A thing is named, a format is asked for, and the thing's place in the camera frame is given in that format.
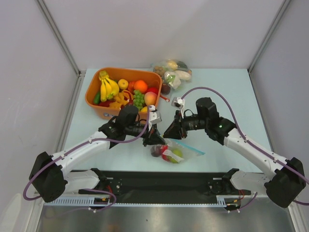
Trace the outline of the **red fake chili pepper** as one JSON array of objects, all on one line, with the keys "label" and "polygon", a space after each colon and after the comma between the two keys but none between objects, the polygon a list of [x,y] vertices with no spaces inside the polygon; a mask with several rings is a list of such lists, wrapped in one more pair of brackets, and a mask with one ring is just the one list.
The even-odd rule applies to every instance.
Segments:
[{"label": "red fake chili pepper", "polygon": [[167,155],[164,155],[164,152],[168,149],[167,145],[162,145],[160,148],[160,155],[161,158],[167,162],[169,162],[169,157]]}]

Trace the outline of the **clear zip top bag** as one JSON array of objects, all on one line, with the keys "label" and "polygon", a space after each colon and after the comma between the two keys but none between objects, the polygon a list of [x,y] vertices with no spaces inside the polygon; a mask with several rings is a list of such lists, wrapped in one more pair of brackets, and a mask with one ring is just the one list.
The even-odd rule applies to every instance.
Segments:
[{"label": "clear zip top bag", "polygon": [[205,152],[182,143],[180,140],[166,139],[165,145],[154,145],[150,149],[153,157],[166,162],[179,164],[186,160],[202,156]]}]

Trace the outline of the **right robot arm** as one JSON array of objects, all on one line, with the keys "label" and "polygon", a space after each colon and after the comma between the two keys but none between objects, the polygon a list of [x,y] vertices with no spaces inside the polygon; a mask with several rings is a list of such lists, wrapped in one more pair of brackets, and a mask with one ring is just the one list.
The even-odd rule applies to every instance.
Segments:
[{"label": "right robot arm", "polygon": [[187,137],[188,131],[204,130],[210,139],[238,152],[261,170],[260,173],[246,173],[231,169],[223,181],[226,193],[251,190],[267,195],[273,203],[286,208],[306,187],[304,168],[299,159],[287,159],[250,140],[235,123],[219,115],[211,98],[198,99],[197,113],[191,116],[186,116],[184,104],[185,100],[179,97],[171,102],[177,110],[164,138],[181,140]]}]

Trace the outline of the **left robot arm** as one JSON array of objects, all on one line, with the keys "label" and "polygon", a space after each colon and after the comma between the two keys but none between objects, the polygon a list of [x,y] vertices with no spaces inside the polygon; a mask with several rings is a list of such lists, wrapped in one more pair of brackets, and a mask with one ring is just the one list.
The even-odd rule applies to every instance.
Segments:
[{"label": "left robot arm", "polygon": [[82,194],[112,194],[107,188],[108,180],[102,171],[92,168],[88,171],[74,171],[74,168],[99,152],[112,149],[118,144],[128,144],[142,138],[143,146],[163,145],[165,140],[157,129],[161,122],[155,106],[147,108],[146,119],[139,118],[136,106],[129,105],[117,116],[83,142],[52,155],[39,154],[29,175],[29,183],[23,191],[25,200],[30,185],[46,203],[59,198],[63,193],[78,191]]}]

